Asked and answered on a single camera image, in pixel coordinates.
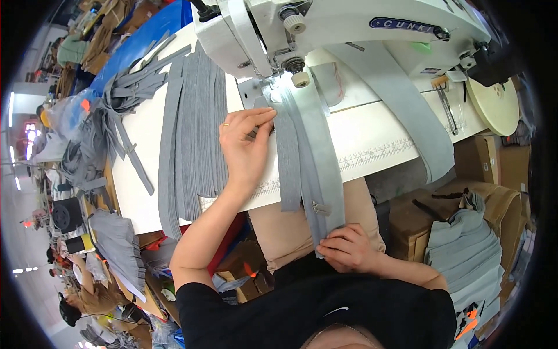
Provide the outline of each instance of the white table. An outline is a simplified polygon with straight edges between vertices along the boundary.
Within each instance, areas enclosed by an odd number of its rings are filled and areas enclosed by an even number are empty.
[[[189,24],[177,33],[177,38],[160,54],[160,58],[178,51],[190,44],[195,48],[196,36],[193,24]],[[311,52],[306,58],[309,66],[335,61],[336,58],[325,50]],[[338,62],[338,69],[345,86],[345,97],[341,103],[331,108],[328,117],[331,138],[339,159],[343,182],[363,177],[386,168],[401,164],[418,157],[413,142],[407,131],[395,115],[379,100],[377,95],[345,64]],[[438,116],[440,122],[449,132],[449,125],[442,104],[435,91],[431,91],[430,77],[415,84]],[[237,81],[231,75],[226,76],[228,112],[244,109],[238,93]],[[124,127],[132,143],[136,143],[136,152],[143,164],[148,178],[155,187],[153,196],[149,196],[141,183],[130,160],[117,157],[112,169],[114,187],[123,217],[130,218],[136,234],[161,229],[157,203],[158,160],[161,141],[163,108],[167,85],[161,87],[152,100],[143,102],[136,108],[136,114],[125,116]],[[462,87],[456,88],[456,97],[463,97]],[[486,128],[468,98],[463,104],[462,127],[457,136],[449,134],[452,142],[458,142]],[[458,109],[457,102],[452,108]],[[269,155],[263,180],[254,196],[242,210],[260,207],[280,201],[279,179],[277,170],[277,149],[275,135],[269,140]],[[214,199],[200,198],[202,209],[207,209]],[[188,224],[180,220],[180,225]]]

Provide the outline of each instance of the black t-shirt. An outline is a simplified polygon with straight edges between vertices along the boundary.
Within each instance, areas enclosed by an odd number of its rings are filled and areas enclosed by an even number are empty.
[[[303,277],[301,270],[312,274]],[[203,284],[180,287],[176,305],[186,348],[299,349],[334,323],[362,326],[386,349],[447,349],[454,342],[455,313],[444,290],[339,274],[313,253],[275,277],[274,291],[240,305],[224,303]]]

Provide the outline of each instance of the blue tarp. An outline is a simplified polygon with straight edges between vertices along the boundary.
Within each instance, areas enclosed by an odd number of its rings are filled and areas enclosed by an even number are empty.
[[[176,0],[151,17],[110,57],[91,83],[95,95],[101,96],[107,81],[117,72],[143,57],[153,40],[158,41],[166,31],[172,35],[192,22],[190,2]]]

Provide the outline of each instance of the black cap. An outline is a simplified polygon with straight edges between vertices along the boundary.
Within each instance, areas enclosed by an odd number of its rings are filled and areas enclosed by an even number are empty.
[[[60,299],[60,315],[68,325],[75,327],[75,322],[81,317],[81,312],[78,308],[72,307],[67,303],[66,298],[58,292],[58,299]]]

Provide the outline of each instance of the nike logo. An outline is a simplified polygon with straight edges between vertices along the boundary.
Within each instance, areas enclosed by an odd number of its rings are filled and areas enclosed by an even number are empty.
[[[327,313],[326,315],[322,316],[322,317],[326,317],[331,313],[336,312],[337,310],[349,310],[349,307],[341,307],[341,308],[337,308],[336,310],[332,310],[331,312]]]

